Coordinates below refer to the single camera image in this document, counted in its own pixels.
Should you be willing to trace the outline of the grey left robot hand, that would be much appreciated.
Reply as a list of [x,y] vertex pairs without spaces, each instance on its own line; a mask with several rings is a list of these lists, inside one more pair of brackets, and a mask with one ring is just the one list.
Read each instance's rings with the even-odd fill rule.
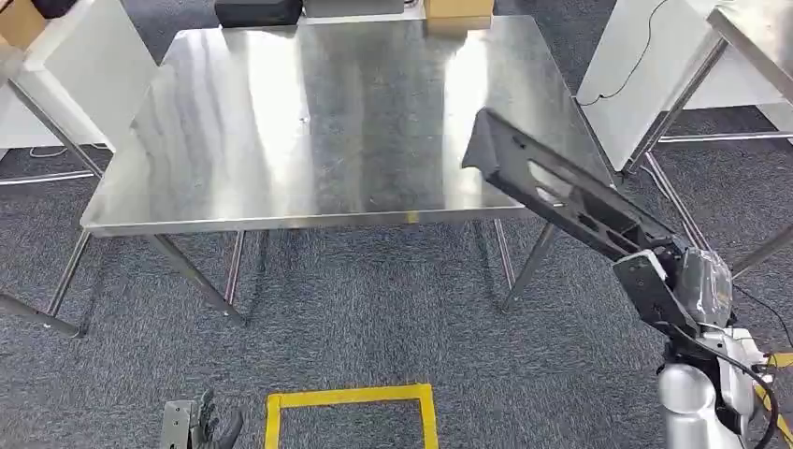
[[188,448],[231,449],[235,446],[244,424],[243,412],[236,408],[231,415],[228,426],[216,436],[220,419],[214,415],[216,405],[213,402],[214,391],[205,390],[190,413],[190,424],[187,431]]

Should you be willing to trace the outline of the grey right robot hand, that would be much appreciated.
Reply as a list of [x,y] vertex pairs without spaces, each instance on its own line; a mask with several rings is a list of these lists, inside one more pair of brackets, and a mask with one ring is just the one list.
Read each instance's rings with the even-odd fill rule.
[[732,315],[732,275],[714,251],[688,247],[672,292],[697,323],[725,327]]

